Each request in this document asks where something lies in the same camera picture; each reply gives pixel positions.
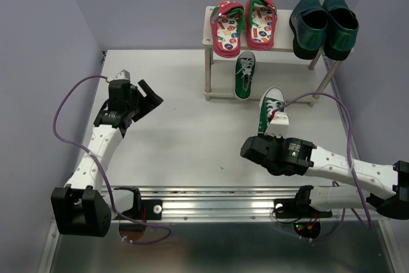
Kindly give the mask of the green canvas sneaker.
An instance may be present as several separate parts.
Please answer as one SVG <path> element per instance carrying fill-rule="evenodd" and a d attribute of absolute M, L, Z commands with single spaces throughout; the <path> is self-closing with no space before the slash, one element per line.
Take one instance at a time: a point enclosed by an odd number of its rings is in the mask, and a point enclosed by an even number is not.
<path fill-rule="evenodd" d="M 269 88 L 259 102 L 258 134 L 264 134 L 271 122 L 273 111 L 286 103 L 284 93 L 279 88 Z"/>
<path fill-rule="evenodd" d="M 247 100 L 251 94 L 253 75 L 256 69 L 255 55 L 245 51 L 239 55 L 235 65 L 235 97 Z"/>

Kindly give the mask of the green loafer shoe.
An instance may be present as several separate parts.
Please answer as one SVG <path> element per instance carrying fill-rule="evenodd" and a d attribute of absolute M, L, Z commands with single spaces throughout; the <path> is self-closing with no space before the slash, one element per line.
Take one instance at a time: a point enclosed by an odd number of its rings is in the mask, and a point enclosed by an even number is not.
<path fill-rule="evenodd" d="M 290 15 L 289 26 L 295 56 L 314 59 L 324 44 L 328 26 L 328 14 L 320 0 L 300 0 Z"/>
<path fill-rule="evenodd" d="M 335 61 L 344 61 L 357 40 L 357 17 L 345 0 L 324 0 L 322 7 L 328 15 L 325 55 Z"/>

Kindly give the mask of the pink flip-flop with letters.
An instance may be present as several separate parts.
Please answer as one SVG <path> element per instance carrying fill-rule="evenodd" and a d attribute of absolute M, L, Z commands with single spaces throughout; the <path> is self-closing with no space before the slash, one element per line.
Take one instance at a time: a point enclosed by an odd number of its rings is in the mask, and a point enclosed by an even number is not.
<path fill-rule="evenodd" d="M 248 0 L 245 19 L 247 46 L 256 51 L 271 49 L 278 20 L 275 3 L 272 0 Z"/>

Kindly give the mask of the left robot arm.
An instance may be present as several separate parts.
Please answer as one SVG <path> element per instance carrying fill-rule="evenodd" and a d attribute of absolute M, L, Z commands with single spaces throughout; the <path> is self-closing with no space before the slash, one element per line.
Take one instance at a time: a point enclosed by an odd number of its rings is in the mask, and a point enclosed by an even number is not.
<path fill-rule="evenodd" d="M 108 189 L 106 172 L 119 144 L 131 124 L 145 117 L 162 102 L 145 80 L 136 85 L 123 72 L 108 82 L 108 99 L 99 110 L 87 146 L 73 142 L 84 151 L 77 169 L 63 187 L 56 187 L 50 197 L 58 230 L 63 235 L 104 237 L 111 221 L 120 217 L 143 228 L 148 210 L 143 206 L 137 187 Z"/>

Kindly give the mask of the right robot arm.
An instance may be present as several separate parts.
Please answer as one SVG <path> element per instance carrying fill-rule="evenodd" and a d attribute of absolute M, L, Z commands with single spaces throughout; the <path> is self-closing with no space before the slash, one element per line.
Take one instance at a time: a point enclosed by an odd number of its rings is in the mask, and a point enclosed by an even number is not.
<path fill-rule="evenodd" d="M 310 176 L 338 183 L 337 187 L 301 186 L 294 198 L 277 199 L 279 219 L 329 218 L 333 210 L 346 208 L 408 219 L 408 163 L 404 161 L 393 165 L 348 162 L 312 142 L 272 136 L 249 137 L 240 155 L 274 176 Z"/>

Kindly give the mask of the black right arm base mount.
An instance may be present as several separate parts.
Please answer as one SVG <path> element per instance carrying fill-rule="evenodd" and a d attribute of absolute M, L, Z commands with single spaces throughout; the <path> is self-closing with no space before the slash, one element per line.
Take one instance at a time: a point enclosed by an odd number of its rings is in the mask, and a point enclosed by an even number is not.
<path fill-rule="evenodd" d="M 331 218 L 332 211 L 314 209 L 311 206 L 312 185 L 299 188 L 294 198 L 281 198 L 274 200 L 273 213 L 278 219 L 306 219 L 306 218 Z"/>

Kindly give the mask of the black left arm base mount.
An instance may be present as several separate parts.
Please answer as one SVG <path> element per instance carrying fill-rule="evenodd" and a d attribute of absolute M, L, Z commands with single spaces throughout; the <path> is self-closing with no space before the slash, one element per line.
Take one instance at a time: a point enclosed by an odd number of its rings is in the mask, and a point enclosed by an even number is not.
<path fill-rule="evenodd" d="M 117 187 L 112 190 L 112 195 L 118 212 L 129 218 L 143 221 L 162 219 L 162 200 L 143 198 L 137 187 Z"/>

